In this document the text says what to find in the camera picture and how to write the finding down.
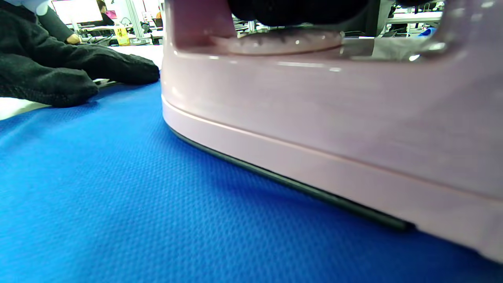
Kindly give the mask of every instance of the pink iron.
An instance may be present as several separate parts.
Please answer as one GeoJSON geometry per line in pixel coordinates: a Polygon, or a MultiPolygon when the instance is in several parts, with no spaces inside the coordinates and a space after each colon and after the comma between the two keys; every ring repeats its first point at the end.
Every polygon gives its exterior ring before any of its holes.
{"type": "Polygon", "coordinates": [[[163,116],[223,158],[503,262],[501,15],[503,0],[452,0],[427,39],[238,39],[226,0],[169,1],[163,116]]]}

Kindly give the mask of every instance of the computer monitor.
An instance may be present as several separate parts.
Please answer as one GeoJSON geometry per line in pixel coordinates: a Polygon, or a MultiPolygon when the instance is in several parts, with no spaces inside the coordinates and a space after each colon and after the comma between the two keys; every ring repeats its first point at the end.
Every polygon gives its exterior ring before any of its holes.
{"type": "Polygon", "coordinates": [[[115,20],[117,18],[117,14],[114,10],[107,10],[106,14],[112,20],[115,20]]]}
{"type": "Polygon", "coordinates": [[[62,22],[67,25],[84,22],[102,21],[100,8],[96,0],[52,0],[54,10],[62,22]]]}
{"type": "Polygon", "coordinates": [[[152,19],[154,21],[154,24],[158,28],[162,28],[162,19],[152,19]]]}

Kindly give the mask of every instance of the dark fabric on iron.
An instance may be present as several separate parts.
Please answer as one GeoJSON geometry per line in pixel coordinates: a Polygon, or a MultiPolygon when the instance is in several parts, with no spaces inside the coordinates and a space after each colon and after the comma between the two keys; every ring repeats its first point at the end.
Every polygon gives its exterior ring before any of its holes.
{"type": "Polygon", "coordinates": [[[2,0],[0,26],[0,97],[71,107],[98,93],[93,79],[134,85],[159,80],[151,60],[99,45],[65,44],[49,36],[33,13],[2,0]]]}
{"type": "Polygon", "coordinates": [[[47,13],[43,16],[38,16],[38,22],[44,29],[57,40],[65,42],[73,32],[59,19],[56,12],[48,8],[47,13]]]}
{"type": "MultiPolygon", "coordinates": [[[[397,3],[417,6],[429,1],[398,0],[397,3]]],[[[231,12],[239,19],[280,27],[302,23],[339,24],[363,12],[369,0],[251,0],[251,5],[249,2],[228,0],[231,12]]]]}

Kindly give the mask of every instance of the desk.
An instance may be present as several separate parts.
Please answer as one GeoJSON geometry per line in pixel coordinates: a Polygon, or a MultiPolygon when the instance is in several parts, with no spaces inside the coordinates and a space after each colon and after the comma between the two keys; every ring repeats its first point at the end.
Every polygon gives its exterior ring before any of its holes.
{"type": "Polygon", "coordinates": [[[423,12],[417,14],[394,14],[387,24],[437,23],[442,18],[442,12],[423,12]]]}
{"type": "Polygon", "coordinates": [[[0,184],[2,282],[503,282],[182,142],[160,83],[0,121],[0,184]]]}
{"type": "MultiPolygon", "coordinates": [[[[163,38],[164,31],[154,30],[151,33],[145,33],[143,35],[147,39],[150,38],[150,36],[152,36],[153,39],[159,39],[159,38],[163,38]]],[[[128,33],[128,37],[129,37],[129,39],[136,39],[136,36],[134,34],[128,33]]],[[[108,41],[110,41],[112,39],[117,39],[117,36],[115,36],[115,35],[112,35],[112,36],[94,36],[94,37],[82,39],[82,41],[83,41],[83,43],[87,43],[90,40],[93,40],[92,42],[94,42],[94,41],[100,41],[100,40],[103,40],[102,42],[108,42],[108,41]]]]}

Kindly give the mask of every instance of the black sleeve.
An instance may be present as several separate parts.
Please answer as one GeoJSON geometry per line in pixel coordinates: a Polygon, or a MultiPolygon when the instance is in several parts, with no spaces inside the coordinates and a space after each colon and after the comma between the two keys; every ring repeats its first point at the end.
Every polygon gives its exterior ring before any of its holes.
{"type": "Polygon", "coordinates": [[[52,68],[84,70],[91,79],[110,79],[125,84],[151,84],[159,80],[159,68],[148,59],[118,53],[97,44],[69,45],[50,37],[39,26],[33,27],[29,56],[52,68]]]}
{"type": "Polygon", "coordinates": [[[38,17],[40,24],[47,30],[49,35],[54,36],[61,42],[66,42],[73,32],[60,20],[56,12],[48,8],[47,13],[38,17]]]}
{"type": "Polygon", "coordinates": [[[103,19],[102,26],[115,26],[114,20],[110,19],[110,17],[107,14],[101,13],[101,17],[103,19]]]}

